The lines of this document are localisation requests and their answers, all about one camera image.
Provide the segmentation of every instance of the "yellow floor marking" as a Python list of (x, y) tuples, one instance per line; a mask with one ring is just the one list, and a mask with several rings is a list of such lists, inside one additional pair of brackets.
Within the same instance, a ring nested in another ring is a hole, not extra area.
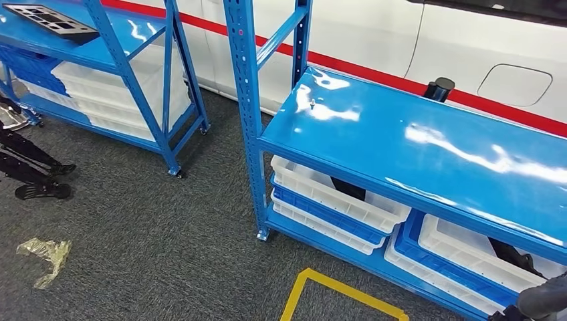
[(326, 286), (327, 288), (342, 293), (349, 298), (353, 298), (356, 301), (362, 302), (378, 311), (382, 311), (385, 314), (393, 316), (394, 318), (398, 318), (398, 320), (409, 320), (408, 316), (403, 312), (403, 310), (391, 304), (387, 304), (384, 301), (373, 298), (372, 296), (369, 296), (364, 292), (358, 291), (355, 288), (351, 288), (350, 286), (329, 278), (328, 276), (325, 276), (317, 271), (305, 269), (298, 275), (296, 283), (294, 284), (294, 288), (292, 289), (290, 297), (288, 298), (288, 302), (286, 303), (286, 308), (283, 309), (283, 314), (280, 318), (281, 321), (290, 321), (292, 319), (307, 279), (311, 279), (319, 284)]

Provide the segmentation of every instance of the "plastic wrap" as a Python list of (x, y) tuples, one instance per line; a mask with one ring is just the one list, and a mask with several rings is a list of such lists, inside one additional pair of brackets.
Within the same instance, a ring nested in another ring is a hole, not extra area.
[(34, 288), (42, 290), (50, 285), (53, 279), (59, 274), (59, 271), (65, 265), (65, 260), (70, 250), (71, 241), (63, 241), (57, 244), (54, 241), (42, 241), (34, 237), (18, 245), (16, 254), (29, 255), (32, 253), (53, 265), (51, 273), (37, 279), (33, 285)]

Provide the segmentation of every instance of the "blue plastic crate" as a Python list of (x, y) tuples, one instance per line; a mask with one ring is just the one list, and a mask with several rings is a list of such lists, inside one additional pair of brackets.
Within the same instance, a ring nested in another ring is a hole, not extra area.
[(518, 293), (419, 246), (418, 239), (424, 216), (423, 212), (417, 210), (410, 212), (407, 221), (400, 226), (394, 244), (397, 252), (502, 306), (515, 304)]
[(275, 198), (333, 224), (371, 244), (378, 245), (382, 238), (390, 235), (276, 184), (273, 181), (273, 175), (270, 181), (273, 185)]
[(0, 60), (18, 77), (66, 95), (65, 85), (51, 74), (61, 60), (0, 43)]
[(27, 70), (21, 70), (18, 68), (11, 68), (11, 71), (19, 79), (25, 80), (26, 82), (31, 82), (32, 84), (36, 84), (43, 88), (49, 89), (53, 92), (57, 92), (58, 94), (69, 96), (67, 95), (67, 90), (65, 89), (65, 85), (63, 85), (61, 80), (55, 78), (54, 76), (51, 76), (50, 78), (44, 78), (37, 74), (28, 72)]

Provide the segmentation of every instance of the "carpeted floor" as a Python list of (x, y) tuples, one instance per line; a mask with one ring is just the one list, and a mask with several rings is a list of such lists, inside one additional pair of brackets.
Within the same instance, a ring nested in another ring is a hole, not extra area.
[[(203, 94), (213, 127), (182, 151), (183, 180), (156, 154), (57, 120), (20, 132), (78, 170), (67, 201), (18, 201), (1, 179), (0, 320), (278, 320), (305, 268), (413, 320), (459, 318), (284, 235), (256, 240), (236, 103)], [(73, 242), (46, 290), (32, 285), (47, 262), (15, 254), (32, 237)], [(308, 281), (294, 320), (391, 318)]]

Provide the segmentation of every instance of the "stacked plastic crates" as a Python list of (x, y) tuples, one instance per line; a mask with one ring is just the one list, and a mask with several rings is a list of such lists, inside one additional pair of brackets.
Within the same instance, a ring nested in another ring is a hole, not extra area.
[[(130, 90), (120, 76), (0, 44), (0, 60), (31, 94), (84, 114), (91, 125), (154, 141)], [(158, 124), (162, 125), (164, 48), (149, 45), (130, 61)], [(169, 129), (191, 103), (181, 57), (172, 54)]]
[(370, 255), (382, 247), (411, 210), (366, 193), (361, 201), (337, 191), (328, 175), (274, 156), (273, 210), (336, 241)]
[[(384, 257), (489, 315), (515, 304), (522, 290), (546, 281), (499, 259), (488, 237), (415, 210), (390, 239)], [(532, 258), (547, 278), (566, 271), (542, 257)]]

